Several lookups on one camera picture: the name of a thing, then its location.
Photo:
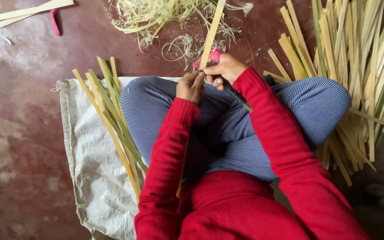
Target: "cuff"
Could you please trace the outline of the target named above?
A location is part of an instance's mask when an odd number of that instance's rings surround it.
[[[254,95],[263,90],[271,89],[251,66],[239,75],[236,81],[233,82],[232,87],[243,93],[245,98],[247,98],[247,95]]]
[[[176,97],[164,121],[192,125],[200,114],[201,112],[196,104]]]

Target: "sweater sleeve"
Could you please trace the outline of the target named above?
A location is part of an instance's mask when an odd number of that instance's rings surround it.
[[[176,197],[186,144],[192,123],[199,116],[192,102],[175,98],[153,145],[151,164],[139,197],[134,224],[137,239],[177,239],[180,218]]]
[[[252,67],[234,82],[253,108],[254,131],[311,239],[368,239],[343,195],[304,140],[291,111]]]

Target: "blue striped pants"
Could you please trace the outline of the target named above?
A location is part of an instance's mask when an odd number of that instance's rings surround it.
[[[131,136],[147,165],[152,146],[176,96],[176,82],[154,76],[132,80],[121,93]],[[226,92],[205,84],[186,153],[184,179],[235,170],[271,182],[276,175],[254,133],[248,111]],[[323,143],[347,112],[349,93],[337,82],[311,77],[272,86],[294,114],[312,150]]]

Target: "person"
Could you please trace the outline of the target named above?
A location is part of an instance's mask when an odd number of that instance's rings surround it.
[[[252,113],[223,91],[216,74]],[[226,53],[178,84],[153,76],[131,81],[121,106],[149,165],[137,239],[367,239],[312,152],[349,105],[347,90],[333,80],[270,87]],[[273,198],[269,183],[277,177],[296,218]]]

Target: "red floor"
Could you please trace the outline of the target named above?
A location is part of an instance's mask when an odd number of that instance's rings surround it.
[[[0,13],[45,2],[0,0]],[[247,18],[235,13],[243,21],[235,26],[241,27],[244,36],[228,52],[243,61],[253,56],[249,64],[261,74],[263,70],[279,74],[267,50],[273,48],[285,62],[277,42],[287,31],[279,12],[285,0],[253,2]],[[310,37],[311,1],[293,3],[301,29]],[[178,24],[168,25],[160,35],[160,44],[155,41],[151,50],[141,53],[136,40],[112,27],[104,4],[102,0],[79,0],[60,9],[61,37],[53,34],[48,12],[1,29],[14,44],[10,46],[0,37],[0,239],[90,238],[76,215],[59,93],[50,92],[57,80],[73,78],[74,68],[80,72],[98,69],[96,56],[114,56],[118,73],[125,76],[185,73],[184,62],[161,57],[160,47],[173,39],[169,36],[181,34],[175,31],[180,29]],[[292,76],[291,68],[286,68]]]

